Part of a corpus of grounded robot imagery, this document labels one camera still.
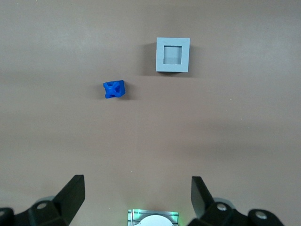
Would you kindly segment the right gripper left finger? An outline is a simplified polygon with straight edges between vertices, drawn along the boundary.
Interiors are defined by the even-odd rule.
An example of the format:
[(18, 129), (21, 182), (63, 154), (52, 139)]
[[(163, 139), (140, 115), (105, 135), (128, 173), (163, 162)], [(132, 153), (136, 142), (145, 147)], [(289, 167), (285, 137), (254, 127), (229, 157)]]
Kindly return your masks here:
[(52, 199), (42, 200), (15, 214), (9, 207), (0, 209), (2, 226), (68, 226), (85, 200), (84, 175), (75, 175)]

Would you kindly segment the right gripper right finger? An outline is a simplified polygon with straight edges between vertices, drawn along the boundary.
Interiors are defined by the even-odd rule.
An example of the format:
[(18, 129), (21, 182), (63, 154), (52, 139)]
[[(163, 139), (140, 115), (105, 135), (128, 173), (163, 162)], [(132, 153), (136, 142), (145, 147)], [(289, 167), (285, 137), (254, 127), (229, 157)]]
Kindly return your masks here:
[(190, 226), (282, 226), (270, 211), (252, 209), (241, 214), (225, 202), (215, 201), (202, 177), (191, 178), (191, 203), (196, 214)]

